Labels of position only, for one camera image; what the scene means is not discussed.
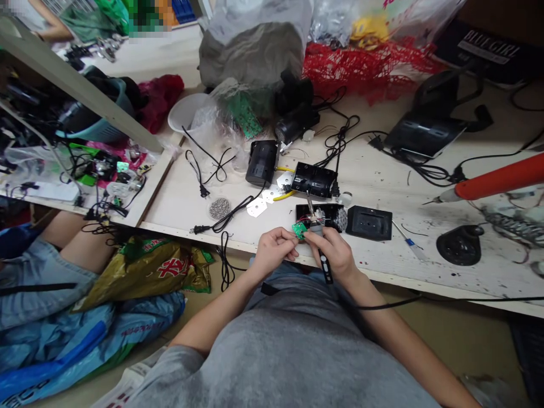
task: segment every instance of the red mesh bag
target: red mesh bag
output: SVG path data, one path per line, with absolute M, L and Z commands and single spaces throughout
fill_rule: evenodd
M 363 95 L 373 105 L 386 99 L 396 100 L 417 88 L 417 83 L 408 76 L 395 74 L 395 68 L 426 74 L 442 71 L 444 66 L 430 59 L 434 48 L 432 44 L 416 48 L 413 39 L 387 41 L 372 51 L 332 50 L 327 45 L 310 42 L 303 76 L 312 81 L 316 95 L 328 98 L 345 86 L 348 93 Z

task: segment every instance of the blue plastic bag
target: blue plastic bag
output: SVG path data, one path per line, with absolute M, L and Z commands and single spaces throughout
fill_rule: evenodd
M 106 304 L 86 313 L 64 310 L 1 332 L 0 407 L 57 394 L 117 365 L 134 345 L 158 337 L 184 308 L 183 294 L 174 292 L 129 300 L 117 309 Z

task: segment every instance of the soldering iron handle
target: soldering iron handle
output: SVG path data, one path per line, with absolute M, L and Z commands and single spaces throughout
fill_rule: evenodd
M 329 260 L 327 257 L 323 254 L 321 249 L 318 249 L 319 251 L 319 259 L 321 261 L 321 270 L 323 271 L 323 275 L 325 276 L 325 282 L 327 284 L 333 284 L 333 274 L 330 270 Z
M 321 237 L 323 236 L 323 227 L 321 225 L 310 226 L 310 231 Z M 327 259 L 327 256 L 323 254 L 321 249 L 318 249 L 318 252 L 319 260 L 321 261 L 321 270 L 323 271 L 323 275 L 325 276 L 325 282 L 326 284 L 333 284 L 333 274 L 330 270 L 329 260 Z

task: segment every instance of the hand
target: hand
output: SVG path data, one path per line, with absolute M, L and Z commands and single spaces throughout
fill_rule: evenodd
M 340 236 L 336 229 L 323 227 L 323 237 L 311 231 L 305 232 L 304 237 L 306 238 L 306 242 L 312 247 L 312 254 L 317 262 L 317 266 L 321 267 L 317 248 L 321 249 L 323 254 L 325 254 L 329 260 L 329 265 L 335 279 L 345 282 L 351 277 L 360 274 L 355 266 L 350 245 L 344 241 L 344 238 Z
M 251 269 L 262 274 L 266 278 L 284 260 L 294 261 L 299 253 L 295 250 L 299 243 L 294 232 L 289 232 L 283 227 L 265 232 L 259 239 L 257 254 Z

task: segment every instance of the plastic bag with circuit board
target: plastic bag with circuit board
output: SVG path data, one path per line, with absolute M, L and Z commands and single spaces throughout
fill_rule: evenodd
M 113 256 L 89 294 L 73 312 L 107 301 L 145 298 L 178 290 L 210 293 L 212 255 L 166 238 L 133 236 Z

